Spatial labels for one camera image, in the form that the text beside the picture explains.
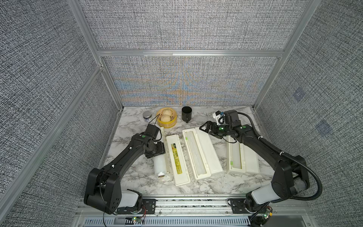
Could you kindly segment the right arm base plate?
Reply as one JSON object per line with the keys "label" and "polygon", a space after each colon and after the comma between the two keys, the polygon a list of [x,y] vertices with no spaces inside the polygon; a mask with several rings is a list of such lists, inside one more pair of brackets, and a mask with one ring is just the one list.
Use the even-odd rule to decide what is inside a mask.
{"label": "right arm base plate", "polygon": [[265,211],[269,205],[269,202],[257,205],[257,207],[252,208],[253,211],[250,211],[246,207],[245,198],[229,198],[226,202],[231,207],[233,214],[255,214]]}

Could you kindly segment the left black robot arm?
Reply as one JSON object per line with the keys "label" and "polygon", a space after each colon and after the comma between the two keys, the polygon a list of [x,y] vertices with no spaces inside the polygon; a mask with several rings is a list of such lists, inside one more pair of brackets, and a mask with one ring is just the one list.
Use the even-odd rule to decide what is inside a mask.
{"label": "left black robot arm", "polygon": [[165,153],[163,143],[157,139],[159,134],[135,134],[114,160],[100,169],[92,169],[88,174],[84,204],[107,214],[116,214],[119,207],[139,210],[141,194],[133,190],[122,191],[121,179],[140,156],[152,158]]}

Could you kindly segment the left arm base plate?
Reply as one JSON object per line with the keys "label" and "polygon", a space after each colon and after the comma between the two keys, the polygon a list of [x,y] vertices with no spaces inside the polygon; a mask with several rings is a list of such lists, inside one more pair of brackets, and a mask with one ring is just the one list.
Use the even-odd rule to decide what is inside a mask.
{"label": "left arm base plate", "polygon": [[143,215],[143,214],[155,214],[156,199],[142,199],[136,203],[134,207],[119,207],[116,213],[119,215]]}

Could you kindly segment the white wrap dispenser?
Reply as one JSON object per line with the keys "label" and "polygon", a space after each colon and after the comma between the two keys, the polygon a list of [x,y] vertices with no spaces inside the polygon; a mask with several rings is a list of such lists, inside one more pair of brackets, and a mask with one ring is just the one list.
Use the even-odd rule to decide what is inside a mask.
{"label": "white wrap dispenser", "polygon": [[161,134],[162,134],[162,143],[164,145],[164,149],[165,149],[165,153],[162,155],[162,158],[160,159],[162,164],[162,175],[166,176],[167,174],[170,173],[170,167],[169,167],[169,160],[168,160],[168,150],[167,150],[167,143],[166,143],[166,138],[165,138],[165,132],[164,132],[164,127],[161,127]]}
{"label": "white wrap dispenser", "polygon": [[242,170],[232,169],[231,167],[231,158],[230,158],[230,148],[232,143],[236,143],[233,138],[230,136],[226,137],[226,157],[227,157],[227,170],[229,173],[233,174],[259,174],[260,167],[257,154],[248,146],[240,143],[241,150],[241,161],[242,161]]}
{"label": "white wrap dispenser", "polygon": [[210,136],[198,127],[182,131],[196,180],[224,172]]}

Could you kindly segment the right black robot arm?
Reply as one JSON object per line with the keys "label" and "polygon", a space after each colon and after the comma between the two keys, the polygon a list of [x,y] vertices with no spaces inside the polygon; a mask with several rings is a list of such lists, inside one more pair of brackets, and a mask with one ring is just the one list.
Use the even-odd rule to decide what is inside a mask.
{"label": "right black robot arm", "polygon": [[322,181],[301,156],[292,156],[261,136],[246,114],[236,110],[217,112],[224,120],[207,121],[199,129],[215,138],[230,136],[262,157],[274,170],[271,182],[246,194],[245,209],[257,214],[271,202],[288,199],[312,201],[323,192]]}

